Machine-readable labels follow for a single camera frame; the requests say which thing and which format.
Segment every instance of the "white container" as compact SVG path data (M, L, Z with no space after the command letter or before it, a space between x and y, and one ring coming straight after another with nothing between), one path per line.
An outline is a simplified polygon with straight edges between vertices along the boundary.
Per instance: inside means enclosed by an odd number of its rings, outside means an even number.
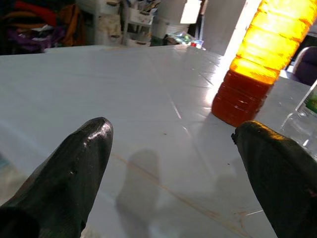
M139 23L144 25L152 25L153 14L149 12L139 11L137 9L129 8L129 20L133 23Z
M150 42L133 40L132 37L133 37L133 34L130 34L127 39L126 45L128 47L149 47L151 44Z
M116 1L101 0L100 5L101 14L118 14L119 12L120 4Z

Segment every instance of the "white tabletop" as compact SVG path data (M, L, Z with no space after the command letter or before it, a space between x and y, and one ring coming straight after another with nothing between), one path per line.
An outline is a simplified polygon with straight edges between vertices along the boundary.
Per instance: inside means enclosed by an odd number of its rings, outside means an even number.
M86 120L114 141L89 224L106 238L275 238L230 135L210 113L228 69L185 47L0 57L0 153L29 175ZM280 79L257 120L277 130L308 90Z

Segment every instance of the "shelf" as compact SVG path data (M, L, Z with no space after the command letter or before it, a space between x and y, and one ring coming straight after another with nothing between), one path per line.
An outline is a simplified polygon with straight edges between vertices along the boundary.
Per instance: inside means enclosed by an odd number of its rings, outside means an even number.
M128 23L130 24L134 24L134 25L139 25L139 26L144 26L144 27L152 27L152 25L150 24L143 24L143 23L139 23L139 22L136 22L136 21L131 21L131 20L128 20Z

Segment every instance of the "red cloth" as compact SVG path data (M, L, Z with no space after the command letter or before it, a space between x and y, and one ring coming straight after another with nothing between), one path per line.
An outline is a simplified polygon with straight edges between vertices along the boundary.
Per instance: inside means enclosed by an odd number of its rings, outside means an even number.
M14 8L27 10L27 11L36 13L48 25L51 25L54 27L56 26L56 14L45 7L36 6L36 5L25 3L18 0L15 2Z

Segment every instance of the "orange bottle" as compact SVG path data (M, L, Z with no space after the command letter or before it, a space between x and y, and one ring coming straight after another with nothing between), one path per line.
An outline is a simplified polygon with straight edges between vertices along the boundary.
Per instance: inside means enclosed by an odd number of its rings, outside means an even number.
M212 113L233 126L253 119L316 17L317 0L262 0Z

